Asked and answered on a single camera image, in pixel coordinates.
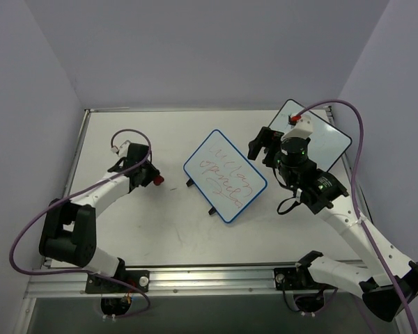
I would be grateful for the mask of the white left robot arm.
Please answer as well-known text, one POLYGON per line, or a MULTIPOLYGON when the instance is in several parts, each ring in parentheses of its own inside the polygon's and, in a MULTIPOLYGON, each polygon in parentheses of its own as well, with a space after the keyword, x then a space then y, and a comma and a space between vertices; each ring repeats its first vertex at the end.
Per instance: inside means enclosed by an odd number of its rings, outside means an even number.
POLYGON ((148 160, 150 154, 148 145, 124 142, 117 152, 119 160, 107 170, 99 186, 47 212, 39 253, 101 275, 102 284, 111 292, 122 290, 127 282, 125 262, 98 247, 97 218, 135 188, 164 181, 148 160))

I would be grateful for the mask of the blue-framed whiteboard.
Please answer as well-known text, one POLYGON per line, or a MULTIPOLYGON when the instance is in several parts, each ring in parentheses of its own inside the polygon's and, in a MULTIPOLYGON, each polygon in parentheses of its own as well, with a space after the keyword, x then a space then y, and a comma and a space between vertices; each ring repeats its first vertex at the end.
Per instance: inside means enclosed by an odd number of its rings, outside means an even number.
POLYGON ((225 223, 237 219, 268 186, 262 173, 218 129, 190 155, 183 171, 225 223))

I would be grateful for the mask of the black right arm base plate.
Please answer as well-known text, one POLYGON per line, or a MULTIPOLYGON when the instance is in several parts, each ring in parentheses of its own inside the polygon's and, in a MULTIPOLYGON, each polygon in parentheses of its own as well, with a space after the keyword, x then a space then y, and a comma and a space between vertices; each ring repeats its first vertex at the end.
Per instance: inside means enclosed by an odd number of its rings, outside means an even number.
POLYGON ((278 291, 334 289, 331 285, 316 283, 303 278, 295 267, 277 267, 273 269, 274 286, 278 291))

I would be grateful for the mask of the red heart-shaped eraser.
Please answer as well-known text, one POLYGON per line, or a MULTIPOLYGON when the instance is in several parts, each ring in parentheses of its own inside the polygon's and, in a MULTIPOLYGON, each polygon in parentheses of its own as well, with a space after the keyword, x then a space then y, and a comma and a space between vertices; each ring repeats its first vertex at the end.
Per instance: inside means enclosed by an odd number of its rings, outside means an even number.
POLYGON ((161 183, 163 183, 164 178, 161 175, 157 175, 154 179, 153 179, 153 184, 155 186, 159 186, 161 185, 161 183))

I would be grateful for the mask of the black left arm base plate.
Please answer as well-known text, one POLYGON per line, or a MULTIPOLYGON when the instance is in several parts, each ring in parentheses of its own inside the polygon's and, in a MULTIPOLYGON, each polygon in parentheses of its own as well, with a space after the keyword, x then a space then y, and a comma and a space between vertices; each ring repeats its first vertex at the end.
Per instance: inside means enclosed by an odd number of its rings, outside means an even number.
POLYGON ((149 289, 150 271, 145 269, 128 269, 120 278, 109 278, 98 274, 88 274, 86 294, 122 294, 135 292, 135 289, 146 293, 149 289))

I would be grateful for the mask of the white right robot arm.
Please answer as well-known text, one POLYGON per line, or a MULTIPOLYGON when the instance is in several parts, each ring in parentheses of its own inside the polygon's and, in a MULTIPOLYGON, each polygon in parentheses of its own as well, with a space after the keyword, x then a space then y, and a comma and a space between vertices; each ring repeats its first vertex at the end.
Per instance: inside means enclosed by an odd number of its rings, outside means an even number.
POLYGON ((248 144, 248 159, 264 151, 280 187, 292 192, 292 209, 300 205, 331 226, 354 250, 365 268, 311 251, 295 265, 296 281, 306 289, 327 285, 363 300, 379 319, 392 321, 418 295, 418 261, 399 251, 363 214, 353 211, 344 185, 308 157, 313 127, 299 118, 289 133, 262 127, 248 144))

